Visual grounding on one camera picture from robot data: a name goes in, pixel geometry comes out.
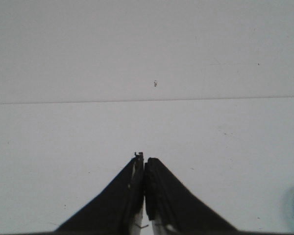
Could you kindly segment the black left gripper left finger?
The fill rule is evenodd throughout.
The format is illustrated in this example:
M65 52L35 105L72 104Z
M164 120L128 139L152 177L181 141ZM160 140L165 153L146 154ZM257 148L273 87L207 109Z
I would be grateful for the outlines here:
M144 201L144 157L135 157L106 188L56 232L140 232Z

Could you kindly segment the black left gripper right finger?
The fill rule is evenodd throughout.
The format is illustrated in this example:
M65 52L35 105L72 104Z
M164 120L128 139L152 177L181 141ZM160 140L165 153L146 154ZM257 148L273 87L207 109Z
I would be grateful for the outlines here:
M154 232L236 232L237 229L194 196L158 159L144 171L146 212Z

